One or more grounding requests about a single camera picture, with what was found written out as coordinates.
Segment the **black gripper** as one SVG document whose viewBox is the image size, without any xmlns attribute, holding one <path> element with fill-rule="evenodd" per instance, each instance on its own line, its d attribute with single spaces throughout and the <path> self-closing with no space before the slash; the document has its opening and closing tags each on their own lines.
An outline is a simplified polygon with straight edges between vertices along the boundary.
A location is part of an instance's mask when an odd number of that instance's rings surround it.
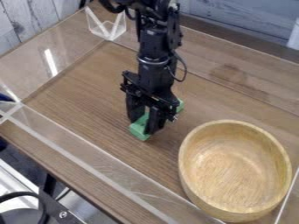
<svg viewBox="0 0 299 224">
<path fill-rule="evenodd" d="M 176 81 L 177 59 L 171 57 L 163 61 L 137 59 L 137 73 L 123 72 L 124 81 L 120 89 L 125 93 L 127 117 L 133 123 L 149 108 L 144 133 L 152 135 L 173 119 L 179 108 L 179 99 L 172 92 Z"/>
</svg>

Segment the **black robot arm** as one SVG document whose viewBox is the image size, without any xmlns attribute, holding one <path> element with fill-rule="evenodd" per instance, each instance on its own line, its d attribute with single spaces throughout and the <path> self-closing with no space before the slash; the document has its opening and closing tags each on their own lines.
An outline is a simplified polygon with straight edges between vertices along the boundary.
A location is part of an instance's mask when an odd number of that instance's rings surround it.
<svg viewBox="0 0 299 224">
<path fill-rule="evenodd" d="M 135 21 L 139 46 L 137 71 L 123 72 L 125 111 L 132 124 L 152 135 L 173 121 L 180 107 L 172 92 L 176 66 L 183 61 L 175 49 L 181 45 L 180 4 L 173 0 L 97 0 L 112 13 Z"/>
</svg>

